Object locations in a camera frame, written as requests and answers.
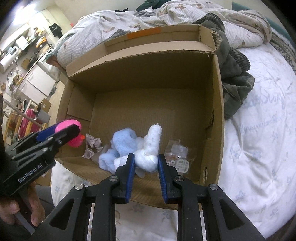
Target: bed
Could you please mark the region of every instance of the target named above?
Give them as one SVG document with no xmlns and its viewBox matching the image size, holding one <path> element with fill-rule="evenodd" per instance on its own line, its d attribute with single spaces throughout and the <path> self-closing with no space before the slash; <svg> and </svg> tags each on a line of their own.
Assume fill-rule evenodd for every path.
<svg viewBox="0 0 296 241">
<path fill-rule="evenodd" d="M 59 68 L 65 68 L 77 56 L 123 32 L 154 27 L 155 23 L 159 26 L 191 24 L 206 14 L 203 8 L 222 17 L 229 16 L 229 13 L 223 15 L 226 9 L 211 2 L 174 0 L 166 4 L 165 8 L 140 13 L 99 11 L 83 17 L 57 44 L 55 57 Z M 188 11 L 180 17 L 176 12 L 178 7 L 186 7 Z M 162 17 L 156 19 L 155 12 Z M 125 24 L 116 24 L 113 28 L 113 21 L 117 19 L 124 20 Z M 296 150 L 293 148 L 296 145 L 296 75 L 291 62 L 285 60 L 289 58 L 269 43 L 271 33 L 268 30 L 261 28 L 260 33 L 252 32 L 249 28 L 252 26 L 242 26 L 231 19 L 224 20 L 224 24 L 229 30 L 226 35 L 231 46 L 239 48 L 249 59 L 248 73 L 255 77 L 255 84 L 241 108 L 225 121 L 218 185 L 267 238 L 296 213 Z M 91 35 L 94 28 L 101 29 L 95 33 L 97 38 L 82 37 L 87 36 L 86 33 Z M 246 30 L 253 33 L 248 41 L 244 39 Z M 88 44 L 74 51 L 86 40 Z M 248 47 L 241 47 L 242 41 Z M 77 183 L 90 185 L 57 163 L 52 170 L 55 205 Z M 177 216 L 176 211 L 134 202 L 116 205 L 117 238 L 120 241 L 176 240 Z"/>
</svg>

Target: fingernail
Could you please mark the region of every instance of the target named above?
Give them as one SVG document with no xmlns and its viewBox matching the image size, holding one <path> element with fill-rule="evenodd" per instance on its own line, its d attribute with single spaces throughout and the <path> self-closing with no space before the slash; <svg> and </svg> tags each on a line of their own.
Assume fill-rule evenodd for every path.
<svg viewBox="0 0 296 241">
<path fill-rule="evenodd" d="M 9 207 L 11 208 L 11 210 L 13 211 L 17 211 L 18 210 L 18 207 L 17 207 L 17 204 L 16 202 L 11 202 Z"/>
<path fill-rule="evenodd" d="M 33 225 L 38 226 L 39 225 L 39 219 L 36 217 L 33 219 Z"/>
<path fill-rule="evenodd" d="M 36 207 L 36 208 L 39 208 L 39 203 L 38 203 L 38 201 L 34 201 L 34 206 Z"/>
</svg>

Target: triangular cutout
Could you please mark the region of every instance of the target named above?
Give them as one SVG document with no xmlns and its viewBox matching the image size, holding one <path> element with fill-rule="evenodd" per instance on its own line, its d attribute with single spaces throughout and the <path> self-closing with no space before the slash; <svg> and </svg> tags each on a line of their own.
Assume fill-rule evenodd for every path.
<svg viewBox="0 0 296 241">
<path fill-rule="evenodd" d="M 223 199 L 220 199 L 219 202 L 225 219 L 226 227 L 229 230 L 244 225 L 244 222 L 240 220 L 240 218 L 235 214 L 235 212 L 228 206 L 228 204 Z"/>
<path fill-rule="evenodd" d="M 54 216 L 49 225 L 58 229 L 65 230 L 68 225 L 70 213 L 74 204 L 74 199 L 70 199 Z"/>
</svg>

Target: bright light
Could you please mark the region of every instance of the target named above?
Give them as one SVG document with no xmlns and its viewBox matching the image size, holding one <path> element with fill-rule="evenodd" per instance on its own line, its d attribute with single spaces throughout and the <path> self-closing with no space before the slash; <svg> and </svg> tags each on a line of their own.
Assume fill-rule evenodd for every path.
<svg viewBox="0 0 296 241">
<path fill-rule="evenodd" d="M 35 10 L 35 3 L 29 4 L 24 8 L 19 8 L 16 12 L 13 23 L 26 23 L 35 13 L 37 13 L 37 11 Z"/>
</svg>

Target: white cabinet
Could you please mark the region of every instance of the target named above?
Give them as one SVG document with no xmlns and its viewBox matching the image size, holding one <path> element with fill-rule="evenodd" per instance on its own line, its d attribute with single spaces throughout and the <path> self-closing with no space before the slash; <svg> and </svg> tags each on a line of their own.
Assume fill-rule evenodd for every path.
<svg viewBox="0 0 296 241">
<path fill-rule="evenodd" d="M 34 65 L 20 85 L 20 91 L 35 103 L 49 96 L 55 81 L 38 65 Z"/>
</svg>

